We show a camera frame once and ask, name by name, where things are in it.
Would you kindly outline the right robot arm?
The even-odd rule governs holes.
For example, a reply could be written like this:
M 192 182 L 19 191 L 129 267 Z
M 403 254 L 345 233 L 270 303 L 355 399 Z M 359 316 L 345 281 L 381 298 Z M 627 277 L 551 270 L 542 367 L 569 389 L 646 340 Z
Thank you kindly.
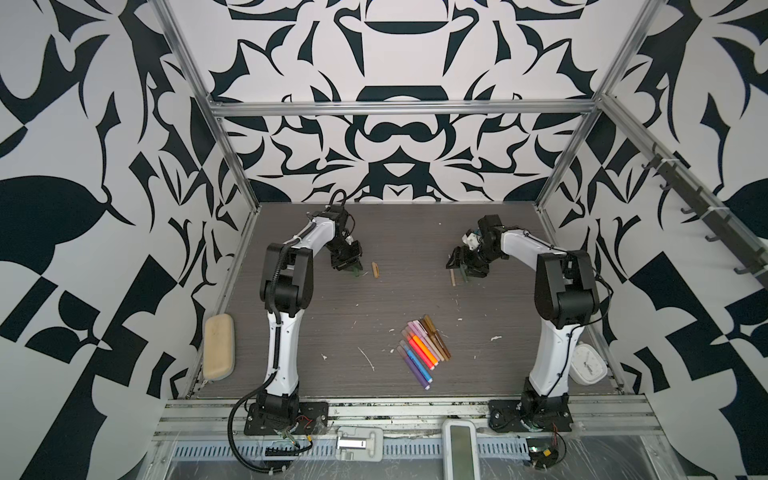
M 568 431 L 569 374 L 584 328 L 599 310 L 597 281 L 589 254 L 563 250 L 521 227 L 486 215 L 462 236 L 446 268 L 485 278 L 492 262 L 515 258 L 535 273 L 534 304 L 541 335 L 533 368 L 518 401 L 491 400 L 489 427 L 499 433 Z

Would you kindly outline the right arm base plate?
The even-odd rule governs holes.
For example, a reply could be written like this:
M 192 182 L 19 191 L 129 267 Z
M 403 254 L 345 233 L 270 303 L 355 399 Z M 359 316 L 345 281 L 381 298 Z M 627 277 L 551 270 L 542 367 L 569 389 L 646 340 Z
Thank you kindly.
M 494 399 L 488 402 L 488 427 L 497 433 L 570 432 L 573 416 L 568 405 L 525 413 L 521 400 Z

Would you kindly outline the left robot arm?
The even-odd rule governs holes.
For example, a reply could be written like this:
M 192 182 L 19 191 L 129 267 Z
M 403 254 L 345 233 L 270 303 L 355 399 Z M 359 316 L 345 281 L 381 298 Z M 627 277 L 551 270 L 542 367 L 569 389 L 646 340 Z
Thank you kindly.
M 352 238 L 350 219 L 344 204 L 328 205 L 291 239 L 267 247 L 259 295 L 269 321 L 269 367 L 256 394 L 256 418 L 291 425 L 299 415 L 299 333 L 314 294 L 314 258 L 326 249 L 333 269 L 362 270 L 362 246 Z

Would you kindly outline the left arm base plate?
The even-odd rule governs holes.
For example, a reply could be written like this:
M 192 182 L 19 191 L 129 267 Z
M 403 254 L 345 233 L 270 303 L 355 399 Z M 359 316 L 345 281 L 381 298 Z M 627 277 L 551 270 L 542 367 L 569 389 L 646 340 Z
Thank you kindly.
M 249 407 L 244 427 L 246 436 L 265 436 L 287 429 L 299 435 L 314 435 L 326 428 L 327 402 L 283 402 L 268 406 L 254 403 Z

